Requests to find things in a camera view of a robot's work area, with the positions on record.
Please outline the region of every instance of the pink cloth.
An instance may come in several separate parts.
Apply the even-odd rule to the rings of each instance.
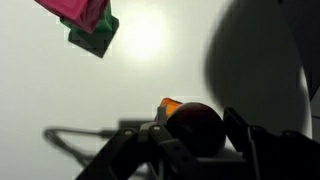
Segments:
[[[110,0],[35,0],[53,14],[92,34]]]

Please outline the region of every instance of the white surface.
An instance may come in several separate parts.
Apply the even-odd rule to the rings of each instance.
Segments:
[[[56,180],[78,175],[78,164],[43,140],[47,126],[116,128],[122,118],[153,119],[163,97],[201,102],[222,115],[205,84],[204,66],[208,45],[231,2],[113,1],[120,28],[105,57],[99,59],[73,47],[67,41],[68,29],[34,1],[4,1],[0,11],[2,179]],[[306,106],[304,133],[309,135]]]

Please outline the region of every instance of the orange object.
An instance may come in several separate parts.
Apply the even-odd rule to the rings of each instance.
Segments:
[[[182,103],[175,101],[170,98],[163,98],[160,104],[160,107],[167,107],[166,116],[169,117],[170,114],[176,110]]]

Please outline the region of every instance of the green cloth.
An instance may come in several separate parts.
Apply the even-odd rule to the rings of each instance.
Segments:
[[[72,23],[61,20],[61,23],[66,25],[71,29],[73,32],[83,32],[82,29],[78,28],[77,26],[73,25]],[[94,32],[112,32],[112,15],[111,15],[111,3],[109,3],[99,19]]]

